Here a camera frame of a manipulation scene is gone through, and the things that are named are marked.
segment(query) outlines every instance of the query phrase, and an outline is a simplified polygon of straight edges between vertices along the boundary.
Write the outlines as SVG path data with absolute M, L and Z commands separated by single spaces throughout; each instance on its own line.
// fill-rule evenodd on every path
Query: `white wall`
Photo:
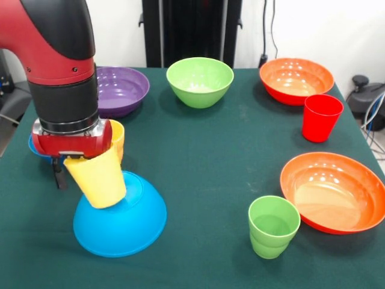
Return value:
M 270 31 L 272 0 L 266 27 Z M 144 67 L 143 26 L 138 27 L 141 0 L 87 0 L 96 42 L 98 65 Z M 262 53 L 263 0 L 243 0 L 235 67 L 256 67 Z M 279 57 L 307 58 L 334 75 L 344 95 L 351 77 L 367 75 L 385 81 L 385 2 L 381 0 L 276 0 L 274 38 Z M 270 35 L 269 59 L 274 56 Z M 14 80 L 25 79 L 19 60 L 6 53 Z
M 268 0 L 270 32 L 273 1 Z M 243 0 L 244 29 L 238 30 L 235 67 L 256 67 L 263 50 L 263 0 Z M 385 81 L 385 2 L 381 0 L 276 0 L 273 26 L 278 57 L 306 58 L 334 75 L 342 94 L 353 88 L 351 77 L 362 73 Z M 275 54 L 271 35 L 269 59 Z

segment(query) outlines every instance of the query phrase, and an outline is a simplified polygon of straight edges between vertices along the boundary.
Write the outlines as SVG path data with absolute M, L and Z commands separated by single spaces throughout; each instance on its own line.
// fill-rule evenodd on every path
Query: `green cup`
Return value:
M 222 61 L 192 57 L 172 64 L 166 73 L 176 96 L 187 106 L 207 108 L 217 103 L 234 80 L 233 70 Z
M 300 227 L 298 210 L 277 196 L 259 197 L 248 209 L 250 240 L 262 258 L 277 258 L 289 245 Z

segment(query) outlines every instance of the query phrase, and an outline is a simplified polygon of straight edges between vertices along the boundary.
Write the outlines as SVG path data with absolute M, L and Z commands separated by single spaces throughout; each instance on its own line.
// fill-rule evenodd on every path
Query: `orange bowl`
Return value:
M 304 105 L 305 98 L 327 93 L 334 85 L 326 68 L 299 58 L 269 61 L 260 68 L 259 76 L 273 98 L 289 105 Z
M 378 176 L 343 155 L 311 152 L 291 159 L 281 172 L 283 195 L 302 220 L 322 232 L 351 234 L 385 217 L 385 186 Z

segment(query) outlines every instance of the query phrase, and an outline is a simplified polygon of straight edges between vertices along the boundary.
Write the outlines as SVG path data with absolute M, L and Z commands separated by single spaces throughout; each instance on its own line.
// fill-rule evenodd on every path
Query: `purple bowl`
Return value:
M 141 72 L 126 67 L 96 69 L 99 114 L 104 118 L 123 117 L 139 107 L 150 83 Z

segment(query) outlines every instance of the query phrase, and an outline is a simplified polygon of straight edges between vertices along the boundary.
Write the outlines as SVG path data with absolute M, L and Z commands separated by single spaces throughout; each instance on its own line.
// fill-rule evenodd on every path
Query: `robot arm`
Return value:
M 14 52 L 25 70 L 38 116 L 32 139 L 39 153 L 93 158 L 109 149 L 112 129 L 97 112 L 85 0 L 2 0 L 0 48 Z

